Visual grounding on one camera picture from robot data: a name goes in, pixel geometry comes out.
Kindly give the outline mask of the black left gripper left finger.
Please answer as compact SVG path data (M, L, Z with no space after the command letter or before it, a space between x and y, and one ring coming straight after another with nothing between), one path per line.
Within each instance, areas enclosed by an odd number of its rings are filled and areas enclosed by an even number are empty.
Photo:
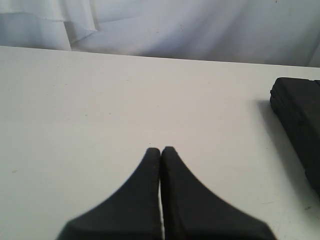
M132 175L108 199L68 221L59 240L159 240L161 153L148 148Z

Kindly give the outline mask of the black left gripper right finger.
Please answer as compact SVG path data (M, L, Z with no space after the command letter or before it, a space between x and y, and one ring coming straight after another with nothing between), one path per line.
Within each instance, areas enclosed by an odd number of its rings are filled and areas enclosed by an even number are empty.
M219 198L188 169L172 146L160 159L160 193L167 240L274 240L263 221Z

